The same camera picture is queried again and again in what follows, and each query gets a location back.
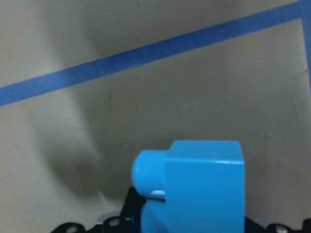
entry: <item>block front face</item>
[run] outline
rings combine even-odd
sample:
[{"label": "block front face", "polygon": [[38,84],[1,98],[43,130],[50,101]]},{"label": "block front face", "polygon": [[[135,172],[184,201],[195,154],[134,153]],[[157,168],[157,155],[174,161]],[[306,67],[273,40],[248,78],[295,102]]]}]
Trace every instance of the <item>block front face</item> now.
[{"label": "block front face", "polygon": [[177,141],[165,159],[165,175],[172,232],[244,231],[244,162],[239,143]]}]

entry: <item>gray surface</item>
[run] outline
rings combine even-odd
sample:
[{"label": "gray surface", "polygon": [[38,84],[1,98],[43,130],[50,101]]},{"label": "gray surface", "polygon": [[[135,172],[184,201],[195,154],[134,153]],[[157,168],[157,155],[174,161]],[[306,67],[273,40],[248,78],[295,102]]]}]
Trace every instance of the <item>gray surface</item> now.
[{"label": "gray surface", "polygon": [[[2,3],[15,13],[20,6],[29,17],[40,15],[27,26],[46,36],[33,36],[31,48],[8,49],[15,43],[10,35],[29,30],[5,28],[1,85],[285,3],[142,1],[143,15],[135,16],[137,2],[105,2],[111,14],[99,1],[38,2]],[[89,10],[75,10],[85,4]],[[60,20],[68,15],[88,25],[84,35],[92,43],[79,34],[81,21]],[[109,32],[99,30],[105,17],[112,20]],[[145,20],[134,23],[135,17]],[[36,60],[42,63],[32,66]],[[92,226],[120,209],[137,153],[167,149],[175,139],[240,140],[247,214],[295,227],[310,216],[311,101],[300,20],[6,105],[0,119],[1,232],[49,232],[64,221]]]}]

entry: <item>blue painter's tape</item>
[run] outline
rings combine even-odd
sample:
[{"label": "blue painter's tape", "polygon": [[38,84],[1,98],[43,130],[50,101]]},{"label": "blue painter's tape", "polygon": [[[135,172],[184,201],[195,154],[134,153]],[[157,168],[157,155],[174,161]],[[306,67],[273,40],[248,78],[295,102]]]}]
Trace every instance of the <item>blue painter's tape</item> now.
[{"label": "blue painter's tape", "polygon": [[294,2],[135,50],[0,87],[0,106],[94,80],[298,18],[300,18],[299,2]]},{"label": "blue painter's tape", "polygon": [[300,0],[300,11],[305,35],[306,55],[311,83],[311,0]]}]

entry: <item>blue plastic object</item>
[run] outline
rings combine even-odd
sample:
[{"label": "blue plastic object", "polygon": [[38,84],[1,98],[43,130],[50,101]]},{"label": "blue plastic object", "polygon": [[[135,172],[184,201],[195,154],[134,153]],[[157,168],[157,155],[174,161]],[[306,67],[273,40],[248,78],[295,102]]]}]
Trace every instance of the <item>blue plastic object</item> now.
[{"label": "blue plastic object", "polygon": [[244,160],[233,141],[175,141],[135,160],[142,233],[243,233]]}]

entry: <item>blue block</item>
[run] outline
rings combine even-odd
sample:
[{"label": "blue block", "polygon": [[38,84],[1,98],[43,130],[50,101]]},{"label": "blue block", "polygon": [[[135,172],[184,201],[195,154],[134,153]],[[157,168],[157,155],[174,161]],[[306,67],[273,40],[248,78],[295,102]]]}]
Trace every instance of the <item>blue block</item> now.
[{"label": "blue block", "polygon": [[165,222],[165,216],[170,233],[244,232],[244,160],[238,142],[175,141],[168,151],[143,151],[132,176],[141,195],[165,200],[165,207],[157,206],[158,200],[142,211],[142,233],[160,233],[157,219]]}]

